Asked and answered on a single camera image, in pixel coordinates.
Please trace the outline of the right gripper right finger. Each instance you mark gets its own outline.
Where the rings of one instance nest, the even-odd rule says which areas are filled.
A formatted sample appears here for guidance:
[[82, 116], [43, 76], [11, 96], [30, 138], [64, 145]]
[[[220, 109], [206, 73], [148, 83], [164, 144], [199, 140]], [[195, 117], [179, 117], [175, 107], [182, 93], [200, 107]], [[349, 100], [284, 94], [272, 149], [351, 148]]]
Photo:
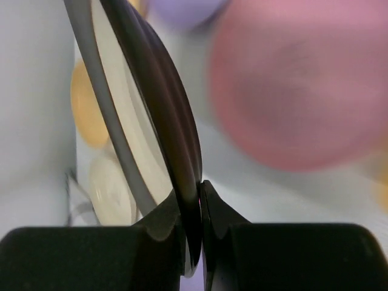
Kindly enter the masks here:
[[201, 184], [206, 290], [386, 290], [387, 260], [364, 227], [252, 223]]

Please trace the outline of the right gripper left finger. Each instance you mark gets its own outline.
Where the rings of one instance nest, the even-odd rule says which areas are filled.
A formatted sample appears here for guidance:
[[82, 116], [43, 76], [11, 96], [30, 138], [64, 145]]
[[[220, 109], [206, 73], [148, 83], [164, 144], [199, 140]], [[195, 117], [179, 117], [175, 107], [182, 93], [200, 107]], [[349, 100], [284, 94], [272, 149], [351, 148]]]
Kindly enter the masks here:
[[178, 290], [184, 248], [169, 195], [126, 227], [21, 227], [1, 240], [2, 290]]

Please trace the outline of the cream plate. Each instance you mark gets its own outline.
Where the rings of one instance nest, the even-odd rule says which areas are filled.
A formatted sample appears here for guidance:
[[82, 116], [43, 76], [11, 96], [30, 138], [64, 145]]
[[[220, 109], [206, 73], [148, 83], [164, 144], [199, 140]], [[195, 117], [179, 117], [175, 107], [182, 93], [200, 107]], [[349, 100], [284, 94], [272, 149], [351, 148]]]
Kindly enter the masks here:
[[116, 158], [101, 155], [89, 168], [89, 197], [103, 226], [130, 226], [137, 205]]

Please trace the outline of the orange plate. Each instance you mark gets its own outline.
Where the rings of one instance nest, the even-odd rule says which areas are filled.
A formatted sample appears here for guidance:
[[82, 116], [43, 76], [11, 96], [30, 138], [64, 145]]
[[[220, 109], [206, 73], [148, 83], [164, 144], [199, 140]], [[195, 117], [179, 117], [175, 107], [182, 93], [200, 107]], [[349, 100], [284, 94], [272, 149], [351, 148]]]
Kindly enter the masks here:
[[91, 148], [101, 149], [109, 140], [96, 96], [83, 60], [73, 69], [70, 85], [73, 119], [81, 138]]

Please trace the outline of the grey rimmed plate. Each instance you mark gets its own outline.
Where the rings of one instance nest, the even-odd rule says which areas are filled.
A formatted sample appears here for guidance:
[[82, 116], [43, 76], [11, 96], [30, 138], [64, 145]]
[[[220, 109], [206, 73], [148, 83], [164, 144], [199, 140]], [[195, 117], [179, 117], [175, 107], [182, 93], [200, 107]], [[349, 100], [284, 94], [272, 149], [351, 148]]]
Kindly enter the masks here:
[[66, 1], [65, 7], [117, 159], [143, 217], [174, 195], [184, 275], [201, 253], [202, 157], [176, 67], [128, 1]]

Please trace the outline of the pink plate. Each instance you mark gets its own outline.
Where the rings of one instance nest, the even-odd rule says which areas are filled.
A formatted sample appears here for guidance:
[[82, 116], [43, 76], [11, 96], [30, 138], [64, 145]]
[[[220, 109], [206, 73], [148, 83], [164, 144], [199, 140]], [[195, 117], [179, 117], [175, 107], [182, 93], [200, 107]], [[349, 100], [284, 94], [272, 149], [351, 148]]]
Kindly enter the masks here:
[[226, 135], [276, 169], [369, 153], [387, 135], [387, 2], [231, 1], [209, 100]]

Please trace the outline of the purple plate back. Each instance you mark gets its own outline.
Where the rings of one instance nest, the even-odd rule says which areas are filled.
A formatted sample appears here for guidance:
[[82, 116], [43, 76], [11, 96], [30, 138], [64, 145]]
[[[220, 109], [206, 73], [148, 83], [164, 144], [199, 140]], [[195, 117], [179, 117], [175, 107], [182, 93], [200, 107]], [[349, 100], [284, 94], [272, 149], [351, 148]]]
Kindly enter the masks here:
[[215, 16], [225, 0], [152, 0], [149, 8], [171, 28], [191, 30]]

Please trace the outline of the purple plate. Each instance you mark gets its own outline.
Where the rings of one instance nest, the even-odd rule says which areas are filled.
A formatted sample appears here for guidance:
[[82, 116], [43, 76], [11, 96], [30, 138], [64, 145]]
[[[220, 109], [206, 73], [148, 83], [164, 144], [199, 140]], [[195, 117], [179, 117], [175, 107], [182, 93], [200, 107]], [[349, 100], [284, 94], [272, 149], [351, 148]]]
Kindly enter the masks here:
[[152, 0], [149, 8], [171, 28], [191, 30], [215, 16], [225, 0]]
[[199, 266], [195, 274], [190, 277], [181, 277], [180, 291], [204, 291], [204, 274], [203, 269]]

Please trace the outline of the purple plate front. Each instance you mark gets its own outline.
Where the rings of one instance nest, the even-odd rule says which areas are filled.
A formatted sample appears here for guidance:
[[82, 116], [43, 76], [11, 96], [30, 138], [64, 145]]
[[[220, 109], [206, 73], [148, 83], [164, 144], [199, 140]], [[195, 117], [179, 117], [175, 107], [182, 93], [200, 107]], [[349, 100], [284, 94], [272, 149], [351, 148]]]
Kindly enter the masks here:
[[180, 291], [204, 291], [204, 274], [203, 269], [199, 266], [195, 274], [190, 277], [181, 277]]

